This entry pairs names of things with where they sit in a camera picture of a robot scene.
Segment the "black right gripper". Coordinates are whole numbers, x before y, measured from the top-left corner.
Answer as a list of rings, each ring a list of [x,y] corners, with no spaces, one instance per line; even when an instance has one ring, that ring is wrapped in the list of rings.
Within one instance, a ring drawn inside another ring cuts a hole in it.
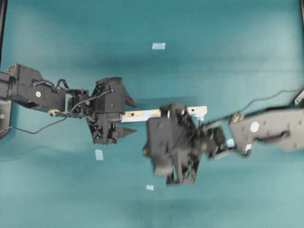
[[[226,152],[228,146],[222,127],[205,129],[206,125],[197,127],[188,112],[181,104],[169,104],[163,107],[163,115],[181,127],[178,139],[168,149],[168,156],[173,170],[166,175],[166,184],[193,184],[202,155],[207,158]]]

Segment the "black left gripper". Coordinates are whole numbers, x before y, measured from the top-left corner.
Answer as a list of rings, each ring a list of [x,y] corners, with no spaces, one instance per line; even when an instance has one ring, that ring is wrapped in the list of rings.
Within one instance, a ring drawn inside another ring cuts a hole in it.
[[[104,113],[99,114],[94,110],[94,100],[102,95],[109,93],[106,91],[97,96],[89,95],[87,92],[77,92],[74,97],[69,98],[67,110],[71,114],[84,115],[91,132],[94,144],[115,144],[120,138],[137,132],[136,129],[118,127],[123,114],[121,113]],[[124,88],[125,105],[137,107],[136,102]]]

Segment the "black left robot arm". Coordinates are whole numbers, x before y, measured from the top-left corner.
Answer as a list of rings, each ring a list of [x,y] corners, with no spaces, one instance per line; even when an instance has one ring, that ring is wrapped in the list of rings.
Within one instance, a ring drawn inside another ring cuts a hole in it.
[[[0,99],[59,116],[63,121],[86,118],[94,144],[116,144],[118,139],[136,132],[118,126],[126,107],[137,106],[121,77],[96,81],[90,93],[85,89],[70,88],[65,79],[54,84],[44,79],[39,71],[14,64],[0,74]]]

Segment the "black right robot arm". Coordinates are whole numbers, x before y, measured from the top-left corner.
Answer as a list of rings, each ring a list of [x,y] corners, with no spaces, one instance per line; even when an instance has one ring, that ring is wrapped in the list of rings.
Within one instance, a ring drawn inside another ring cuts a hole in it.
[[[251,154],[254,143],[277,144],[286,152],[304,147],[304,108],[277,106],[248,114],[235,113],[196,129],[187,146],[173,151],[174,169],[166,183],[193,184],[202,155],[217,159],[235,153]]]

